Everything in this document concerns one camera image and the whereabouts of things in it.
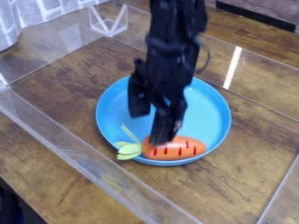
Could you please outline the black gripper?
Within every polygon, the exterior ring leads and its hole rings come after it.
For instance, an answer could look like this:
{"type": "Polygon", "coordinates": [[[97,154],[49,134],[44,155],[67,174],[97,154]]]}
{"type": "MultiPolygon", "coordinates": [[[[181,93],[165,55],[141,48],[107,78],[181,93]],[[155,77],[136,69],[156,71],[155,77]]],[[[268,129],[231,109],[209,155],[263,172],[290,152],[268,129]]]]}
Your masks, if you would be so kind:
{"type": "Polygon", "coordinates": [[[196,36],[168,42],[148,38],[145,63],[135,59],[135,71],[128,79],[128,112],[133,118],[145,116],[155,105],[149,144],[173,140],[183,126],[187,101],[183,96],[192,82],[201,42],[196,36]]]}

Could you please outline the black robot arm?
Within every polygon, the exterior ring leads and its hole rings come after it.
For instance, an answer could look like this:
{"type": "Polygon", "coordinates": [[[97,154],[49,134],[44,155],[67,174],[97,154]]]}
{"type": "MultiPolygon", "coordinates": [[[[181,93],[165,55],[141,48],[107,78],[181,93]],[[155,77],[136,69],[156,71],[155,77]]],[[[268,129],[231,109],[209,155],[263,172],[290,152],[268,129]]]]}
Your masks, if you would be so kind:
{"type": "Polygon", "coordinates": [[[160,145],[173,140],[183,126],[183,91],[197,70],[199,34],[208,15],[204,0],[149,0],[149,9],[147,55],[135,60],[127,98],[133,118],[155,112],[149,144],[160,145]]]}

